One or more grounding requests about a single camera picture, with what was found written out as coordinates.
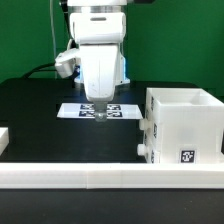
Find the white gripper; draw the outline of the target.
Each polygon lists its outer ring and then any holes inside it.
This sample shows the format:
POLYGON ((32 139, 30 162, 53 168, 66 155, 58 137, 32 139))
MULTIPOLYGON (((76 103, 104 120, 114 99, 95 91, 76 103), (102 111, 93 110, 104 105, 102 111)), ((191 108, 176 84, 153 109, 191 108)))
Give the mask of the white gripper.
POLYGON ((107 120, 107 103, 115 91, 119 48, 109 45, 81 45, 81 68, 86 97, 94 104, 95 120, 107 120))

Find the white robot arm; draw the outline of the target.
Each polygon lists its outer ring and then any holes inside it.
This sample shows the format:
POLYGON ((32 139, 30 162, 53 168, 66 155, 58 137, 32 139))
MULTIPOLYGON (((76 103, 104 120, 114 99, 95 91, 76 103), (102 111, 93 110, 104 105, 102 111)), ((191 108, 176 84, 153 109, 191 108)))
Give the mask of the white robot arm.
POLYGON ((70 33, 78 45, 78 59, 86 98, 94 104, 95 119, 107 119, 107 104, 117 85, 129 83, 122 44, 126 15, 122 7, 134 0, 68 0, 70 33))

